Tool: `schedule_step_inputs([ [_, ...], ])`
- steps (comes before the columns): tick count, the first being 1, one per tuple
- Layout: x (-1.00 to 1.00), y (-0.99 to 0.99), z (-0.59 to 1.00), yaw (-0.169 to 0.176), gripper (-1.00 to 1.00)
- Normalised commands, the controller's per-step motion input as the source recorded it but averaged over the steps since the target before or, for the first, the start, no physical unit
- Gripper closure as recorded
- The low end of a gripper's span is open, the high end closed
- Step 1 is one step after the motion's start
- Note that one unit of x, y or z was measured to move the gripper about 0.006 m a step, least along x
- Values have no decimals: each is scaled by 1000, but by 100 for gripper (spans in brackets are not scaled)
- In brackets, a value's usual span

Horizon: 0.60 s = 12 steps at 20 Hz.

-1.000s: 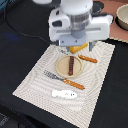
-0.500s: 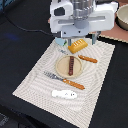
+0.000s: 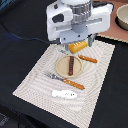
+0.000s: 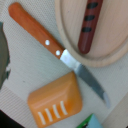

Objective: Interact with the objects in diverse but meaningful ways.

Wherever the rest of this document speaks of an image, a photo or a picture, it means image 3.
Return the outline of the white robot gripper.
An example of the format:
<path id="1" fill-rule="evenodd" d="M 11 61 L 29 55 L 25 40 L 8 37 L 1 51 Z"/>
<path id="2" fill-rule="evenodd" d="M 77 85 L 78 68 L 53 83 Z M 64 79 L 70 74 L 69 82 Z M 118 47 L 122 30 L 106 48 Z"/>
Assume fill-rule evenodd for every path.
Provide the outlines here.
<path id="1" fill-rule="evenodd" d="M 113 4 L 93 0 L 56 0 L 46 9 L 47 34 L 50 41 L 58 40 L 70 52 L 68 44 L 88 38 L 91 47 L 97 33 L 110 27 Z"/>

